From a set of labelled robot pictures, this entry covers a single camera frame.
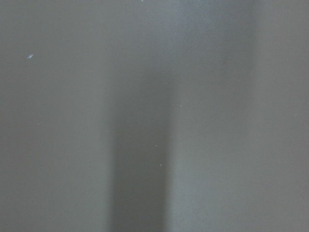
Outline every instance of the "gray wall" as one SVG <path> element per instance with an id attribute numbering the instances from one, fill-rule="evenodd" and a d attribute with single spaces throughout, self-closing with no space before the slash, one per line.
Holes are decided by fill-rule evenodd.
<path id="1" fill-rule="evenodd" d="M 308 12 L 1 1 L 0 231 L 309 231 Z"/>

